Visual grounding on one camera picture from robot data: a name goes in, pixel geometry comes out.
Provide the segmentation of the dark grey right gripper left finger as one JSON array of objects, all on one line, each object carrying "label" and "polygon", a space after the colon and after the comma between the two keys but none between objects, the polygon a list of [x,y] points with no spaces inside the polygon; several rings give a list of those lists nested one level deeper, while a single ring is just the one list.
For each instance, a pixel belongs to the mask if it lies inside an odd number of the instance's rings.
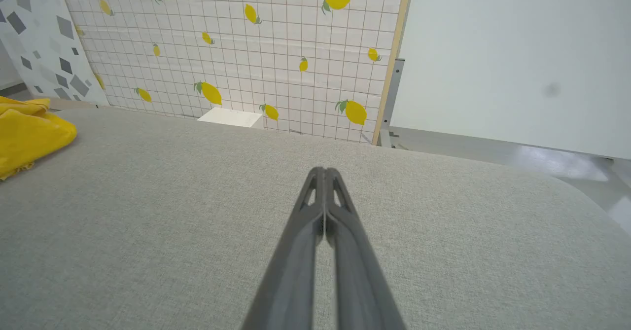
[{"label": "dark grey right gripper left finger", "polygon": [[316,247],[324,233],[325,168],[306,177],[254,300],[244,330],[311,330]]}]

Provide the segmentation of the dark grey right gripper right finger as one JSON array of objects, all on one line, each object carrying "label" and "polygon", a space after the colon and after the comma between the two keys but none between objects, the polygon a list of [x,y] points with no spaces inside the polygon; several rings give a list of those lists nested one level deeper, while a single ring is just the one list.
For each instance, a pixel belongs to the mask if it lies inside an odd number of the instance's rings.
[{"label": "dark grey right gripper right finger", "polygon": [[405,330],[396,301],[338,170],[325,170],[324,229],[334,251],[339,330]]}]

